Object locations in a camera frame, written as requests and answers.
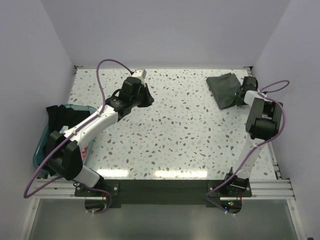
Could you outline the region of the dark grey t shirt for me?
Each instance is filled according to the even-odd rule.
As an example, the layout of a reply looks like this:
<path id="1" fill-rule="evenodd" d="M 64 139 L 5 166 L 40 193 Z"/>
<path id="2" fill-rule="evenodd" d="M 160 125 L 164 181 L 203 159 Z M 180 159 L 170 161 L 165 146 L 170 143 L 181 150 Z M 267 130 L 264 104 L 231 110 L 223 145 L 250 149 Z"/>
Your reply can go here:
<path id="1" fill-rule="evenodd" d="M 220 110 L 236 105 L 236 93 L 241 84 L 234 73 L 229 72 L 221 76 L 208 77 L 206 83 Z"/>

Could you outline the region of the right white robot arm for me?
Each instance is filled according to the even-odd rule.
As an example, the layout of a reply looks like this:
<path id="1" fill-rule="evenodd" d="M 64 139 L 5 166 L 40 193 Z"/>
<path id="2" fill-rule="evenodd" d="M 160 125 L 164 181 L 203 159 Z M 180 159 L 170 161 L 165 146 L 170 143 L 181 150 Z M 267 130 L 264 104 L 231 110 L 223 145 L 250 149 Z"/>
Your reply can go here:
<path id="1" fill-rule="evenodd" d="M 252 169 L 263 147 L 283 131 L 286 122 L 283 104 L 258 89 L 255 77 L 245 77 L 236 93 L 238 104 L 250 106 L 245 124 L 246 141 L 236 164 L 230 168 L 222 183 L 223 192 L 230 197 L 249 188 Z"/>

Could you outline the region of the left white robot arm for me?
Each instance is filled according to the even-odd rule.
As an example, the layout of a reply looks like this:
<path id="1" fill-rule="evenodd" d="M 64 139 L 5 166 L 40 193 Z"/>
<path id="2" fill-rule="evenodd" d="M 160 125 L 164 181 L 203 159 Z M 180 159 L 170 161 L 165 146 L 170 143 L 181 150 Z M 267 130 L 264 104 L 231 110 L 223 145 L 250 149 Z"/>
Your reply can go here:
<path id="1" fill-rule="evenodd" d="M 64 133 L 54 131 L 49 135 L 45 165 L 52 174 L 81 183 L 92 196 L 99 196 L 104 190 L 103 177 L 84 165 L 82 150 L 100 132 L 130 114 L 132 108 L 146 108 L 153 102 L 144 77 L 137 74 L 127 77 L 122 87 L 107 98 L 94 114 Z"/>

